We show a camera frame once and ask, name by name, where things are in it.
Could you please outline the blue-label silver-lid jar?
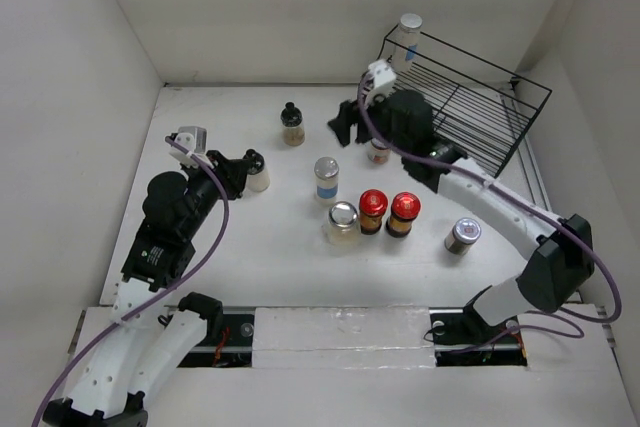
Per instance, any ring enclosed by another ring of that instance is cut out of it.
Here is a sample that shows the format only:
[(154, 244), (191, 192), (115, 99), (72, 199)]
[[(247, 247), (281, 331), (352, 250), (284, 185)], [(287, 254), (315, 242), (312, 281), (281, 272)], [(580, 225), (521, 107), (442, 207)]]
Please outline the blue-label silver-lid jar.
[(314, 165), (316, 199), (330, 205), (336, 202), (339, 182), (339, 165), (333, 157), (321, 157)]

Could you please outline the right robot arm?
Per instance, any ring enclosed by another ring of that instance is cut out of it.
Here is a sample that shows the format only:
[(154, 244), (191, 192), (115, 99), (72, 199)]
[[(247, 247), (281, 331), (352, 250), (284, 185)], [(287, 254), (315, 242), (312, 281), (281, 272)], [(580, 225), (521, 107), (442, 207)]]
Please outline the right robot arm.
[(563, 219), (503, 188), (434, 132), (432, 106), (421, 93), (378, 96), (366, 109), (344, 101), (328, 127), (343, 147), (375, 140), (391, 148), (410, 177), (475, 214), (525, 259), (520, 274), (483, 289), (463, 307), (452, 329), (464, 342), (481, 343), (523, 313), (556, 313), (594, 273), (589, 222), (579, 215)]

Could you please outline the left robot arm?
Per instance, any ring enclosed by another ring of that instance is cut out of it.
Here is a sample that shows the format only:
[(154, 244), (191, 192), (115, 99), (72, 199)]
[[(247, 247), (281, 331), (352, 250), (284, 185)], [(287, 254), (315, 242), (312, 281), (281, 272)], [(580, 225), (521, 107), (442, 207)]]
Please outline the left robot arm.
[(215, 204), (229, 221), (229, 203), (242, 196), (253, 160), (183, 147), (173, 153), (181, 169), (147, 186), (109, 325), (54, 381), (33, 425), (144, 426), (153, 397), (189, 350), (222, 334), (222, 304), (204, 294), (183, 297), (166, 325), (159, 318), (174, 291), (203, 267), (189, 265), (193, 239)]

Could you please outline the red-lid sauce jar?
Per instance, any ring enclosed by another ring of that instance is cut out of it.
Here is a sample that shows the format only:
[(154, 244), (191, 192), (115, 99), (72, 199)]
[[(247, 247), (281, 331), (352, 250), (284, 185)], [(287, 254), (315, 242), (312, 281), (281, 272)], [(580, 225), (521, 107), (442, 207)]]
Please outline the red-lid sauce jar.
[(359, 200), (360, 230), (364, 235), (374, 235), (382, 227), (389, 201), (380, 190), (369, 189), (362, 193)]
[(400, 192), (392, 200), (385, 228), (394, 238), (406, 237), (421, 210), (420, 199), (411, 192)]

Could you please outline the white bottle black cap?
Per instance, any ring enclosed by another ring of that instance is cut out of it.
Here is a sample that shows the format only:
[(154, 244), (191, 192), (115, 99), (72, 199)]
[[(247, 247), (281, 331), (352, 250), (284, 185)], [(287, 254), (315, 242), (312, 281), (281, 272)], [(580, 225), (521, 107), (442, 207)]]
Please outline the white bottle black cap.
[(246, 187), (255, 193), (267, 190), (270, 176), (263, 155), (254, 149), (248, 149), (243, 159), (248, 162)]

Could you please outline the clear jar silver lid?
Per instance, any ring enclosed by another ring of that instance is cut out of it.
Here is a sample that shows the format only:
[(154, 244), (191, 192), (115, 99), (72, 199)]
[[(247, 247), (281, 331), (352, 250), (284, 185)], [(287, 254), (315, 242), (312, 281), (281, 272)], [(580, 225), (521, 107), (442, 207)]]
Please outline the clear jar silver lid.
[(333, 204), (327, 214), (325, 232), (328, 241), (333, 245), (354, 244), (360, 236), (356, 207), (346, 201)]

